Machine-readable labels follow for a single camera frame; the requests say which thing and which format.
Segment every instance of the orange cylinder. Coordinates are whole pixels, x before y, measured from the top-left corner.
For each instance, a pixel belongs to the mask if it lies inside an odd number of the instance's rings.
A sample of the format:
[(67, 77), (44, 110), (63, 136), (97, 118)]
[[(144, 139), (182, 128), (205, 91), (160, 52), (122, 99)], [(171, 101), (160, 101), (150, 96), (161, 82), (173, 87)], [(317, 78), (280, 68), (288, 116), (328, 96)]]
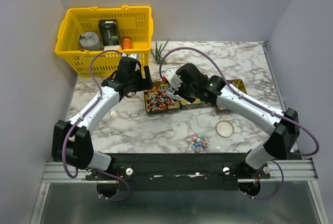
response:
[(132, 48), (132, 40), (130, 38), (124, 38), (121, 45), (122, 49)]

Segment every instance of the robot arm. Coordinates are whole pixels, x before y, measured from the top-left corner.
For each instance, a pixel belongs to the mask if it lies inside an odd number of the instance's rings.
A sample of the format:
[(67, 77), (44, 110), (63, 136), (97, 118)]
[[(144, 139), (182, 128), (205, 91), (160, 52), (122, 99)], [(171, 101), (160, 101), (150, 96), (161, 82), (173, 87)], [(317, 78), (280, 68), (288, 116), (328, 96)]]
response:
[(237, 166), (237, 173), (253, 174), (265, 163), (274, 158), (286, 159), (297, 137), (299, 128), (289, 122), (282, 120), (273, 114), (269, 114), (259, 107), (247, 102), (244, 98), (269, 108), (271, 111), (298, 122), (298, 114), (293, 109), (286, 112), (278, 108), (265, 105), (249, 95), (236, 91), (236, 95), (226, 86), (221, 77), (212, 76), (208, 78), (203, 75), (193, 64), (185, 64), (178, 70), (167, 69), (163, 81), (168, 82), (173, 88), (168, 95), (174, 98), (183, 98), (193, 102), (196, 98), (206, 103), (212, 103), (226, 107), (248, 120), (254, 122), (263, 131), (270, 135), (269, 139), (259, 146), (250, 150), (245, 159)]
[[(116, 76), (111, 75), (101, 84), (102, 95), (96, 96), (69, 121), (59, 120), (54, 127), (52, 157), (62, 160), (62, 146), (66, 135), (73, 127), (73, 123), (82, 120), (71, 132), (66, 146), (66, 162), (78, 169), (94, 168), (113, 173), (114, 161), (110, 156), (93, 149), (91, 133), (94, 131), (103, 116), (124, 96), (131, 92), (151, 89), (153, 83), (148, 66), (144, 66), (145, 78), (142, 77), (141, 65), (138, 54), (125, 55), (120, 59)], [(93, 107), (84, 117), (83, 114)]]

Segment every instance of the white marble table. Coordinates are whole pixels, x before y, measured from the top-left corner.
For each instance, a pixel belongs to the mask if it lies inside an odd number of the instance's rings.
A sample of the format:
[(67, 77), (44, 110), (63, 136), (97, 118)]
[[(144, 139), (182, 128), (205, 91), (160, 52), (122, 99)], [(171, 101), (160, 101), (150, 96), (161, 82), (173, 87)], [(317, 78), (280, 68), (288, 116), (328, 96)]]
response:
[[(257, 42), (169, 42), (164, 50), (195, 47), (207, 53), (220, 66), (227, 79), (242, 79), (249, 95), (280, 108), (263, 48)], [(168, 60), (195, 64), (208, 76), (218, 74), (213, 65), (198, 53), (179, 51)], [(158, 65), (149, 61), (153, 81), (159, 81)], [(163, 65), (180, 67), (180, 65)], [(91, 78), (78, 78), (68, 118), (77, 114), (97, 93)], [(230, 121), (235, 132), (229, 138), (220, 137), (215, 130), (221, 120)], [(255, 124), (236, 113), (216, 115), (214, 108), (181, 110), (176, 114), (147, 116), (143, 92), (124, 98), (108, 112), (92, 134), (95, 150), (112, 153), (188, 153), (195, 132), (210, 138), (206, 152), (247, 152), (267, 139), (268, 135)]]

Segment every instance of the yellow plastic basket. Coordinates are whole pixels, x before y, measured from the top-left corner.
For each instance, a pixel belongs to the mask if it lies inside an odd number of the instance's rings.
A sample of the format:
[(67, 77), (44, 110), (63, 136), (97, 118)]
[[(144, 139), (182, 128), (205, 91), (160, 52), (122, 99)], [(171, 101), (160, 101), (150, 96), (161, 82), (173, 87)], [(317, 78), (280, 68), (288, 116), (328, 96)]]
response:
[[(55, 52), (82, 77), (90, 77), (89, 65), (100, 51), (81, 51), (80, 34), (96, 32), (99, 37), (98, 22), (100, 19), (116, 19), (120, 40), (130, 38), (132, 49), (123, 49), (127, 54), (139, 53), (142, 66), (148, 65), (153, 34), (153, 21), (149, 6), (121, 6), (121, 8), (73, 8), (66, 12), (62, 21)], [(118, 68), (120, 55), (105, 53), (93, 64), (93, 74), (97, 77), (111, 75)]]

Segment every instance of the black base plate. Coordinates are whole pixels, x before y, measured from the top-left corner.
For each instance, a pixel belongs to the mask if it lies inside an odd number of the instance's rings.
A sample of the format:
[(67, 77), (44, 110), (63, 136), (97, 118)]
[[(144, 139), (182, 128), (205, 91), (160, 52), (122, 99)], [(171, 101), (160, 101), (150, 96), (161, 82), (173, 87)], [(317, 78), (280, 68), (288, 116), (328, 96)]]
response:
[[(257, 177), (240, 177), (233, 172), (246, 153), (108, 155), (116, 160), (116, 171), (130, 185), (131, 191), (239, 190), (238, 179)], [(228, 175), (223, 173), (224, 167), (230, 169)], [(133, 169), (131, 176), (126, 174), (128, 168)], [(262, 169), (258, 173), (263, 179), (270, 177)], [(86, 180), (112, 179), (93, 172)], [(118, 185), (120, 191), (127, 190), (123, 183)]]

